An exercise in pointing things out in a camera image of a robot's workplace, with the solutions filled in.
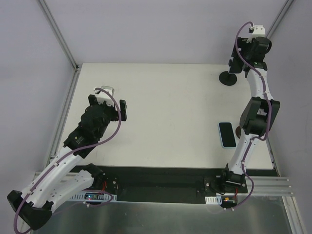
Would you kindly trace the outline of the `black phone stand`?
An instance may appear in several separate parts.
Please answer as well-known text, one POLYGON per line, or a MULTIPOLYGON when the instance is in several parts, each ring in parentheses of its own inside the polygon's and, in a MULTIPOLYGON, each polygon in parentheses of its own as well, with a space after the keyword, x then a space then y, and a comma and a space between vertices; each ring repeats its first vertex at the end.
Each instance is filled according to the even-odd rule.
POLYGON ((237 82, 237 76, 230 74, 228 71, 224 71, 219 75, 219 81, 226 86, 233 86, 237 82))

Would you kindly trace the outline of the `blue case smartphone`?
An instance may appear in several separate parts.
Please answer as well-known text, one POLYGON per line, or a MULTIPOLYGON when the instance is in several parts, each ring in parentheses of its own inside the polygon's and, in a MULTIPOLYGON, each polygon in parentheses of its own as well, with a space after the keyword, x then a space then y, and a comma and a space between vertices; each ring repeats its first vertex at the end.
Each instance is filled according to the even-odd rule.
POLYGON ((234 137, 234 131, 230 122, 218 123, 218 130, 220 135, 221 146, 223 148, 235 148, 236 140, 234 137))

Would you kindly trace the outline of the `brown base phone stand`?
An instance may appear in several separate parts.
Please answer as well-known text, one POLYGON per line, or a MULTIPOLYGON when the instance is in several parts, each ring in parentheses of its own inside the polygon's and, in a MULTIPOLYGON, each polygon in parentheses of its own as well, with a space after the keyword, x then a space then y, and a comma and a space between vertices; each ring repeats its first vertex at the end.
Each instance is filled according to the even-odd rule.
POLYGON ((236 129, 235 129, 235 134, 236 134, 236 136, 240 139, 240 137, 241 137, 241 128, 238 126, 238 127, 236 127, 236 129))

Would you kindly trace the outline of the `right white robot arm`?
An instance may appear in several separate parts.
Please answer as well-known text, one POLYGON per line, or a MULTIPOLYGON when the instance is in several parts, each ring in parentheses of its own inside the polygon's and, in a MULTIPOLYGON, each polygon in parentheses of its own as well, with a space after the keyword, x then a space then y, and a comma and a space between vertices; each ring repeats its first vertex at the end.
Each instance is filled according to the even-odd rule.
POLYGON ((280 102, 274 100, 267 83, 268 68, 264 58, 271 47, 272 42, 264 36, 238 38, 229 60, 229 70, 219 75, 222 84, 232 86, 237 82, 236 75, 243 72, 251 91, 251 99, 239 120, 238 145, 221 177, 216 179, 216 187, 222 195, 235 193, 246 184, 246 167, 253 150, 259 141, 268 137, 280 108, 280 102))

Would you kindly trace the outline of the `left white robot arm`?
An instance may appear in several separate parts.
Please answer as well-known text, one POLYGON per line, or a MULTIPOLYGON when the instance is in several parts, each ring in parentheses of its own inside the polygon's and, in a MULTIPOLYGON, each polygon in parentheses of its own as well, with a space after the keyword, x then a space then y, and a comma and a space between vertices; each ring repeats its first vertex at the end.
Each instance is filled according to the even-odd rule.
POLYGON ((126 121, 126 101, 117 103, 112 95, 95 94, 88 97, 89 106, 80 117, 78 126, 64 141, 63 147, 41 174, 22 191, 12 190, 7 200, 14 210, 14 231, 21 218, 30 230, 38 230, 51 218, 58 207, 82 190, 106 193, 103 171, 90 163, 72 179, 61 182, 90 152, 101 145, 108 125, 126 121))

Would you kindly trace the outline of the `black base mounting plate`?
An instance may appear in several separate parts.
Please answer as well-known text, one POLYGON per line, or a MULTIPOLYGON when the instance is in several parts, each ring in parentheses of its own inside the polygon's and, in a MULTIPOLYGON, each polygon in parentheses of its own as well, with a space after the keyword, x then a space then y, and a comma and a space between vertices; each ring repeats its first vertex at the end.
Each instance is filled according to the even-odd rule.
POLYGON ((222 169, 98 166, 91 190, 117 201, 203 204, 214 195, 246 194, 246 181, 225 183, 222 169))

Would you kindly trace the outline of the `right aluminium frame post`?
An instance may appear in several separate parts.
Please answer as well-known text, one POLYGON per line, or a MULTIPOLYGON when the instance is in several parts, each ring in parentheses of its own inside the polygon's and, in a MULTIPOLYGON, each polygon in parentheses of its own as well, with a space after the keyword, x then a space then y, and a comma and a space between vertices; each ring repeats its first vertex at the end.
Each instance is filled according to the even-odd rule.
POLYGON ((289 12, 289 10, 291 9, 291 7, 293 6, 294 3, 295 3, 295 0, 286 0, 283 3, 280 11, 278 12, 277 16, 274 19, 272 25, 270 26, 269 30, 266 32, 266 37, 268 39, 273 38, 275 32, 279 28, 280 24, 282 23, 282 21, 284 20, 284 18, 286 17, 287 13, 289 12))

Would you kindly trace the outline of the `aluminium frame post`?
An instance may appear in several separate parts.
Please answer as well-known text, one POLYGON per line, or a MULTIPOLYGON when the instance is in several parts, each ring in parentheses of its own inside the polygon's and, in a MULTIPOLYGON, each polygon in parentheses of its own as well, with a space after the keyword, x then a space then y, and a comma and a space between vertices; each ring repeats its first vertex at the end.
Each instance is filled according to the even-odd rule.
POLYGON ((282 23, 282 21, 284 20, 284 18, 286 17, 287 13, 289 12, 289 10, 291 9, 291 7, 293 6, 294 3, 295 3, 295 0, 286 0, 283 3, 280 11, 278 12, 277 16, 274 19, 272 25, 270 26, 269 30, 266 32, 266 37, 268 39, 273 38, 275 32, 279 28, 280 24, 282 23))
POLYGON ((37 0, 37 4, 39 5, 41 11, 43 12, 54 36, 56 37, 62 51, 64 52, 67 60, 69 61, 69 63, 71 64, 72 68, 74 69, 74 71, 78 71, 79 70, 79 64, 76 62, 76 60, 74 59, 74 56, 68 46, 68 44, 65 41, 65 38, 63 37, 63 34, 47 4, 47 2, 45 0, 37 0))

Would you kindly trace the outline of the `left aluminium frame post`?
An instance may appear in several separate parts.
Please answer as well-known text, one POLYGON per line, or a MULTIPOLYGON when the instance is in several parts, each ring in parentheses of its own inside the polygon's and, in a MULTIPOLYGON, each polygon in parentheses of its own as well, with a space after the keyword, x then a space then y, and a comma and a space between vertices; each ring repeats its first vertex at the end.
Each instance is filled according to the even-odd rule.
POLYGON ((65 41, 65 38, 63 37, 63 34, 47 4, 47 2, 45 0, 37 0, 37 4, 39 5, 41 11, 43 12, 54 36, 56 37, 62 51, 64 52, 67 60, 69 61, 69 63, 71 64, 72 68, 74 69, 74 71, 78 71, 79 70, 79 64, 76 62, 76 60, 74 59, 74 56, 68 46, 68 44, 65 41))

